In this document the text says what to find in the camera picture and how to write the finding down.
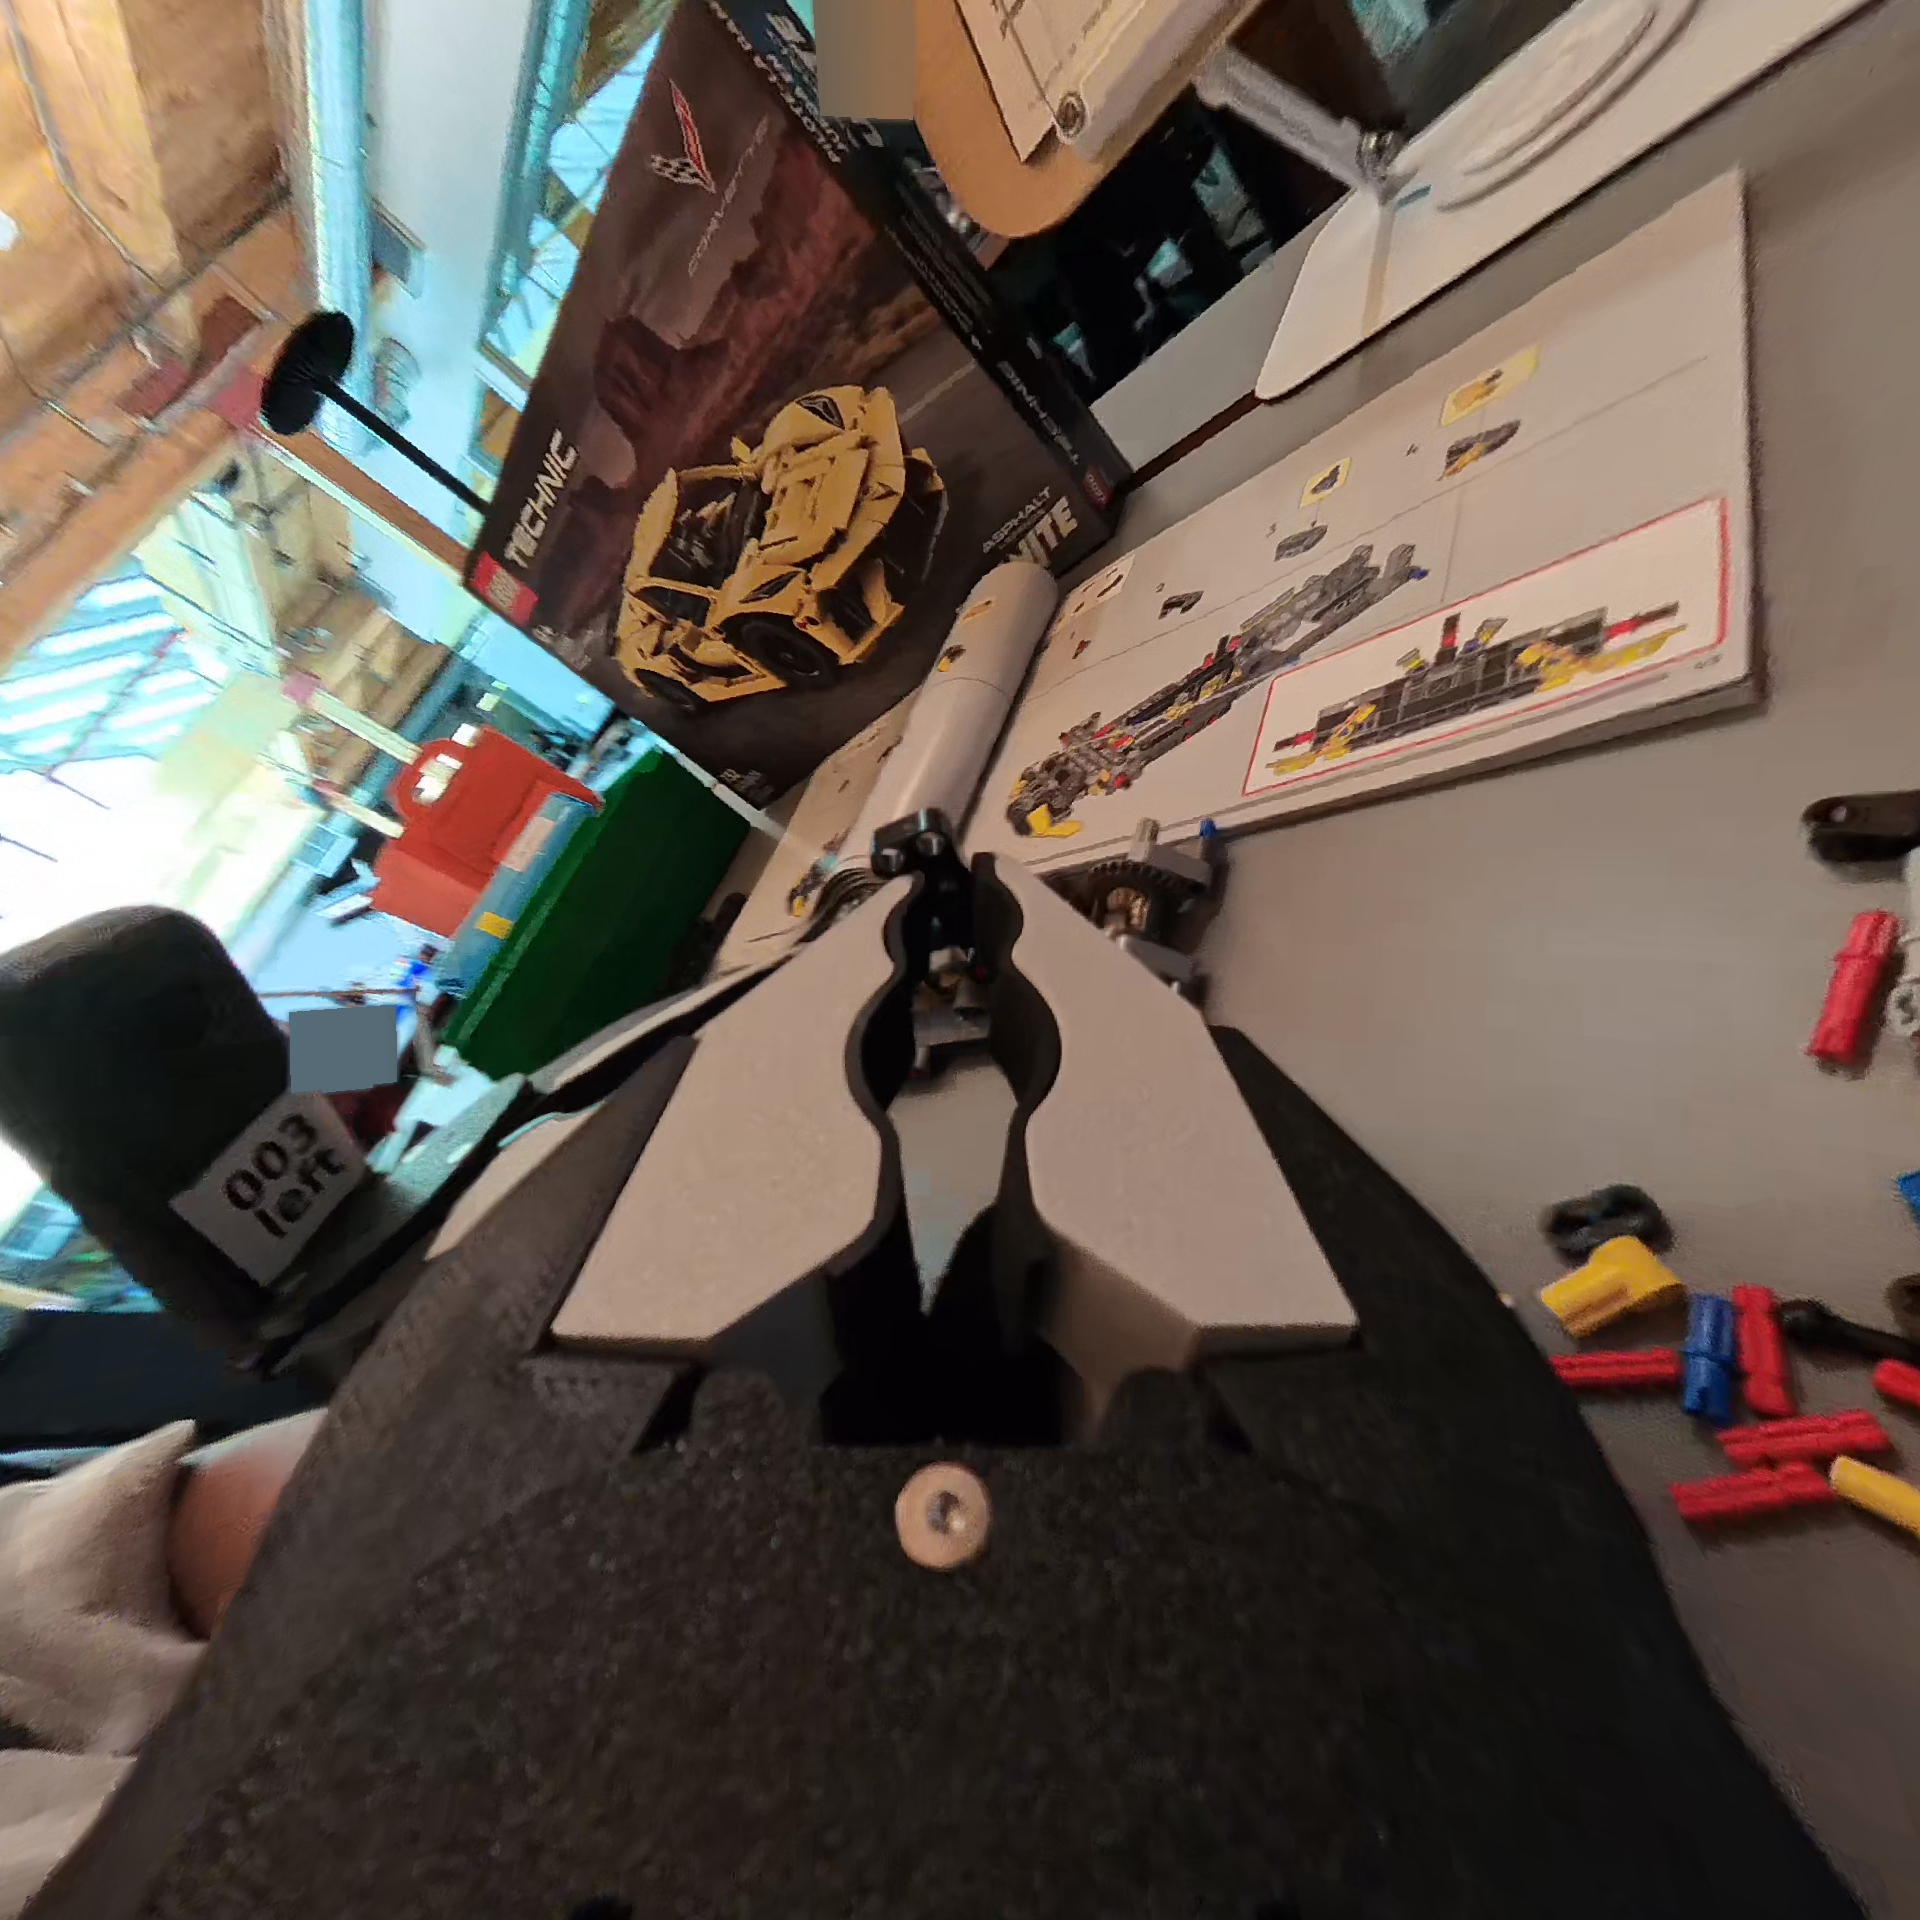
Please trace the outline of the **partly built lego chassis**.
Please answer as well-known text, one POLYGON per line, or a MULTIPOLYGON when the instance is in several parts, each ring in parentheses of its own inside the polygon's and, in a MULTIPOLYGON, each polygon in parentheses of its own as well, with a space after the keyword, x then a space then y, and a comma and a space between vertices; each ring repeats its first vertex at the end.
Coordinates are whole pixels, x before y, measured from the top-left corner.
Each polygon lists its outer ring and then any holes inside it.
MULTIPOLYGON (((1048 887, 1159 983, 1191 1004, 1205 1001, 1205 973, 1184 946, 1184 926, 1216 894, 1208 824, 1199 829, 1192 847, 1166 847, 1160 826, 1140 820, 1127 849, 1070 871, 1048 887)), ((911 1004, 911 1079, 935 1079, 964 1049, 987 1042, 989 992, 991 983, 981 988, 959 973, 936 973, 918 983, 911 1004)))

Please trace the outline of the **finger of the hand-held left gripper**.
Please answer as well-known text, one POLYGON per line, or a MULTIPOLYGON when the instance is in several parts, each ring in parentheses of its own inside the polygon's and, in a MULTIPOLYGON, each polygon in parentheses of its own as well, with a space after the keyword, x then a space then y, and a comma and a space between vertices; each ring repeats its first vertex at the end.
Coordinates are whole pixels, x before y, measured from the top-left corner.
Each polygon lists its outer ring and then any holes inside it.
POLYGON ((446 1257, 518 1183, 577 1133, 588 1117, 675 1040, 694 1036, 741 993, 781 967, 756 960, 726 969, 694 990, 638 1007, 523 1077, 509 1103, 509 1127, 479 1157, 468 1186, 423 1241, 423 1258, 446 1257))

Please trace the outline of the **black disc floor lamp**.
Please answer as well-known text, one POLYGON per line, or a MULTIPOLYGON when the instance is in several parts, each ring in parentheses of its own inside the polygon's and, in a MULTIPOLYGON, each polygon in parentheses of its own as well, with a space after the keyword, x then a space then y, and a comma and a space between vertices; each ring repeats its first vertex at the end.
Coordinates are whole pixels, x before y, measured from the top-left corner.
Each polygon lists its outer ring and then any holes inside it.
POLYGON ((259 421, 287 440, 307 431, 324 405, 335 406, 359 423, 377 440, 392 448, 407 463, 432 477, 444 490, 462 500, 470 511, 481 513, 489 500, 475 493, 460 474, 435 461, 417 444, 409 440, 379 416, 371 405, 348 388, 348 372, 355 351, 355 325, 339 309, 321 309, 299 322, 279 346, 271 370, 260 386, 259 421))

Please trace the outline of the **pile of lego pins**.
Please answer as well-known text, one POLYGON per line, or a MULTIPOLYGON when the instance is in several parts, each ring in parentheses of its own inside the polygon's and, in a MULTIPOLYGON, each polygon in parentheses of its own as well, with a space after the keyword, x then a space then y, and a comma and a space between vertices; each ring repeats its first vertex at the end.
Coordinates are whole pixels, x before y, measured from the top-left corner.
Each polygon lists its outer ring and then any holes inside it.
MULTIPOLYGON (((1903 887, 1902 905, 1854 913, 1806 1042, 1812 1066, 1856 1077, 1880 1040, 1916 1054, 1917 792, 1814 800, 1801 826, 1824 869, 1897 871, 1903 887)), ((1557 1380, 1588 1396, 1671 1392, 1718 1447, 1721 1472, 1669 1485, 1680 1522, 1717 1530, 1846 1508, 1916 1541, 1916 1479, 1897 1472, 1880 1420, 1917 1413, 1913 1274, 1887 1292, 1894 1328, 1764 1284, 1685 1286, 1665 1214, 1632 1183, 1551 1205, 1543 1237, 1566 1265, 1541 1292, 1573 1342, 1550 1357, 1557 1380)))

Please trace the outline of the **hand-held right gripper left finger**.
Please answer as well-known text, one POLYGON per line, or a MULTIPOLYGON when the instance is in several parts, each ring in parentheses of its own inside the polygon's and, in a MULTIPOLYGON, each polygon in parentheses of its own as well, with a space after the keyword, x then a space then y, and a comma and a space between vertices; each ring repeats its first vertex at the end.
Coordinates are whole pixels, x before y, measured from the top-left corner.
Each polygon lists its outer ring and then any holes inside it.
POLYGON ((916 874, 711 1018, 553 1324, 564 1351, 863 1361, 921 1313, 891 1106, 916 874))

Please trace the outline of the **wooden board with instruction sheet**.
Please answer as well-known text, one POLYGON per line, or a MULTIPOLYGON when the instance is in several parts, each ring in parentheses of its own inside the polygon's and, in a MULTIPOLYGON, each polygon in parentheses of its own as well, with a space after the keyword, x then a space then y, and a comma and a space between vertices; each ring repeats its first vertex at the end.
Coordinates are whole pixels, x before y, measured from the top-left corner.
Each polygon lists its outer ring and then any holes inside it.
POLYGON ((1080 208, 1260 2, 916 2, 916 129, 974 225, 1080 208))

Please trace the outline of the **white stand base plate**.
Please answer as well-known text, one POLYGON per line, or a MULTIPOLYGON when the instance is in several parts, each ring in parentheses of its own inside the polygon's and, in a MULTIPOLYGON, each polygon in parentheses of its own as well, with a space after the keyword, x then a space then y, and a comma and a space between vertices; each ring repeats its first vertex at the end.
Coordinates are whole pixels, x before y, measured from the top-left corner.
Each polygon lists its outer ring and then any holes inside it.
POLYGON ((1349 188, 1292 284, 1255 400, 1315 381, 1860 8, 1575 4, 1398 145, 1219 48, 1199 100, 1349 188))

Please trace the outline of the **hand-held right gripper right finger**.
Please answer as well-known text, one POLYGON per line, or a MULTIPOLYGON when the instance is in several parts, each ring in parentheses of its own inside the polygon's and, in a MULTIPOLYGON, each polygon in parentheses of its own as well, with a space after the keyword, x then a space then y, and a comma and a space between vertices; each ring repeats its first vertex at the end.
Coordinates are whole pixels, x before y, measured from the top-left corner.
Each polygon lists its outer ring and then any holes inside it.
POLYGON ((1350 1343, 1349 1292, 1199 1012, 1027 866, 979 855, 971 881, 1015 1097, 1001 1334, 1078 1377, 1350 1343))

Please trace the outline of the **lego instruction booklet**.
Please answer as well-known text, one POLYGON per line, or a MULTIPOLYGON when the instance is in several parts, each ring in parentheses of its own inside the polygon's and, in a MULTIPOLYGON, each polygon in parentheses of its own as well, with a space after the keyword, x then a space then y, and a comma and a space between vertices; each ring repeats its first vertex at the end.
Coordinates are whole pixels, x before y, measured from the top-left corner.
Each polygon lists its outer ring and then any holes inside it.
POLYGON ((966 852, 1077 872, 1759 696, 1721 174, 1071 588, 966 852))

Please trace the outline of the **orange tote bag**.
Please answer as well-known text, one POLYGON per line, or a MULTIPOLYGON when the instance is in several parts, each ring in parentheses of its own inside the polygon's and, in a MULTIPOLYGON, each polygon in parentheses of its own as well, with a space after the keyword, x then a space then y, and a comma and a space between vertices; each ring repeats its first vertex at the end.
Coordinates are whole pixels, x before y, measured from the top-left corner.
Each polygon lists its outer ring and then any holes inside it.
POLYGON ((541 804, 603 806, 588 783, 492 727, 423 743, 388 798, 400 831, 374 857, 371 908, 444 938, 462 930, 541 804))

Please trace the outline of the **lego set box yellow car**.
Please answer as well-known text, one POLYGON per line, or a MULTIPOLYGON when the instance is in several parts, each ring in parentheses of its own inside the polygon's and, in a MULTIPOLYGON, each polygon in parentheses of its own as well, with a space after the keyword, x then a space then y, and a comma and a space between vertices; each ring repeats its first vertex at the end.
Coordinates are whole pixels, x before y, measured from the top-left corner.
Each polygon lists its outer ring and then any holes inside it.
POLYGON ((1125 458, 785 4, 675 4, 463 585, 766 806, 968 590, 1104 546, 1125 458))

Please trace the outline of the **person's left forearm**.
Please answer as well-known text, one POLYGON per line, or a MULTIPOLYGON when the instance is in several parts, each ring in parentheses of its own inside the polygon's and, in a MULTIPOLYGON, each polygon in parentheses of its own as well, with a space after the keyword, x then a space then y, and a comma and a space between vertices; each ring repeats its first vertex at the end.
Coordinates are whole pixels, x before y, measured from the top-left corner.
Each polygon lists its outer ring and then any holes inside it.
POLYGON ((4 1484, 4 1736, 135 1753, 201 1669, 321 1421, 310 1410, 221 1442, 177 1421, 4 1484))

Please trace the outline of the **teal plastic container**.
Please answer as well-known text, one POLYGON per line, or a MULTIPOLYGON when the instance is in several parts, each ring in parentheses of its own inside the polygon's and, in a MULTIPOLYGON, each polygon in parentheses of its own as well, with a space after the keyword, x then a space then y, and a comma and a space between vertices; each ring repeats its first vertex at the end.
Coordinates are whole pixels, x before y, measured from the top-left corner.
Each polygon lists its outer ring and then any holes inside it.
POLYGON ((547 794, 527 820, 512 831, 507 849, 472 905, 468 930, 481 938, 504 938, 541 879, 557 866, 559 855, 576 849, 576 844, 589 824, 598 823, 598 816, 596 800, 547 794))

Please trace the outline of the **green plastic bin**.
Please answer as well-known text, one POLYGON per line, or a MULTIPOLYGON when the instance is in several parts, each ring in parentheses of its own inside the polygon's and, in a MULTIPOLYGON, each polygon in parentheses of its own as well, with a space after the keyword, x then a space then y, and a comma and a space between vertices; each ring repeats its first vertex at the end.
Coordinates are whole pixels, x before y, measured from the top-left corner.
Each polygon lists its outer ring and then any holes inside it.
POLYGON ((664 993, 687 934, 749 823, 676 757, 640 754, 561 852, 512 932, 470 917, 436 964, 452 1006, 439 1040, 486 1077, 532 1071, 664 993))

